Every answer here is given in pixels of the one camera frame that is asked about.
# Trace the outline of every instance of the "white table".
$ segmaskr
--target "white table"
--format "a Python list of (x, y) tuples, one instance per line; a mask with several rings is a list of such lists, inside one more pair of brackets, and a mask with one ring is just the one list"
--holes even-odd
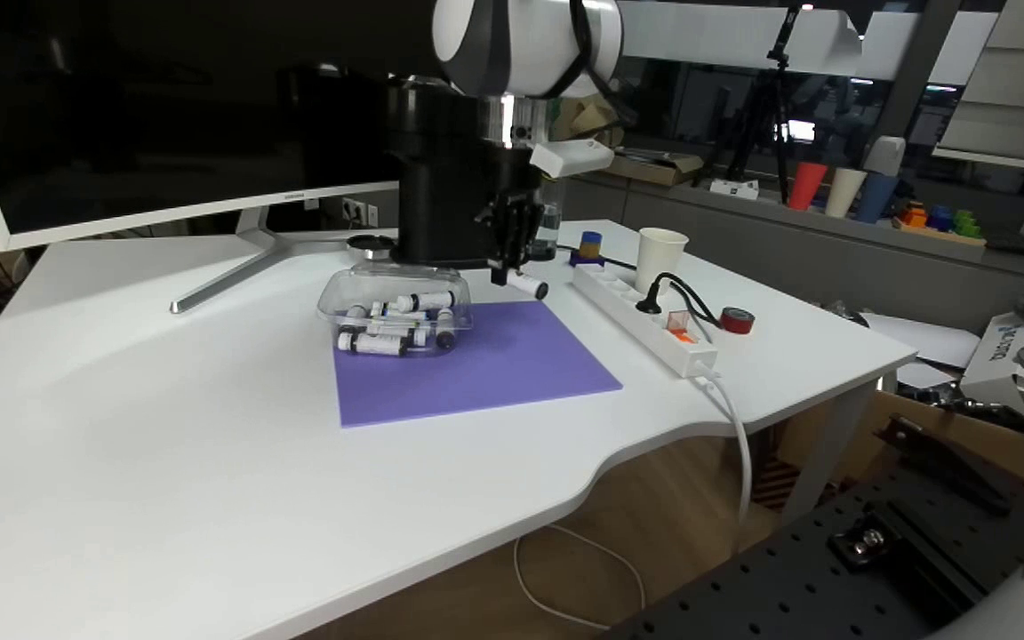
[[(617, 225), (568, 225), (567, 240), (584, 226), (607, 257), (638, 251)], [(287, 263), (169, 314), (243, 251), (234, 239), (55, 244), (0, 316), (0, 640), (307, 633), (554, 523), (618, 459), (729, 436), (694, 385), (563, 288), (563, 263), (535, 271), (554, 285), (547, 307), (624, 390), (343, 431), (318, 316), (348, 267), (333, 239), (296, 239)], [(720, 356), (755, 431), (912, 356), (710, 263), (680, 275), (758, 314)]]

